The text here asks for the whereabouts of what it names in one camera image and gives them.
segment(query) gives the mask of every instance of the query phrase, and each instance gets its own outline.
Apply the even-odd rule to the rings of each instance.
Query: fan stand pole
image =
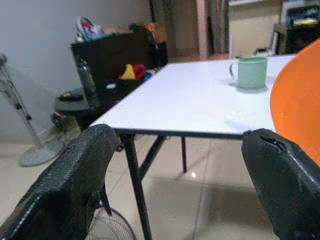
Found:
[[[34,128],[31,126],[29,120],[24,116],[21,110],[18,110],[19,115],[24,121],[24,125],[32,136],[34,147],[24,152],[19,160],[19,165],[22,167],[34,167],[47,163],[60,155],[65,148],[65,143],[62,140],[51,140],[41,143]]]
[[[7,70],[5,63],[7,62],[7,57],[0,53],[0,71],[3,78],[0,78],[0,82],[3,84],[5,91],[3,91],[10,104],[14,106],[18,114],[22,118],[25,127],[29,131],[34,147],[27,150],[22,154],[19,160],[19,165],[22,167],[34,167],[47,163],[60,155],[60,153],[65,148],[65,143],[62,140],[52,140],[42,143],[37,136],[34,128],[32,127],[30,120],[31,116],[28,114],[26,107],[23,104],[22,98],[11,79],[10,73]]]

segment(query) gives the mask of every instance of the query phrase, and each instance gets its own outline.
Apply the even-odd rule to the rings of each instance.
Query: clutter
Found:
[[[77,36],[76,42],[92,41],[106,36],[102,27],[95,25],[87,17],[79,17],[76,21]]]

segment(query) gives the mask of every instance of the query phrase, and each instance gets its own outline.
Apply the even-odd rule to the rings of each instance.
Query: curtain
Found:
[[[152,0],[155,21],[164,24],[167,32],[167,50],[169,56],[176,55],[176,17],[175,0]]]
[[[229,51],[229,0],[209,0],[209,16],[211,17],[213,52]]]

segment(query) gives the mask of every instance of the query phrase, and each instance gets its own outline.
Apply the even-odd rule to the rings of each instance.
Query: doorway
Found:
[[[167,31],[169,62],[229,58],[227,0],[150,0],[152,20]]]

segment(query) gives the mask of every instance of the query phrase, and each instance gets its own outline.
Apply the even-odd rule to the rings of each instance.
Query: water bottle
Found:
[[[90,67],[83,60],[78,62],[78,73],[82,83],[83,92],[87,98],[92,97],[96,92],[94,80],[91,75]]]

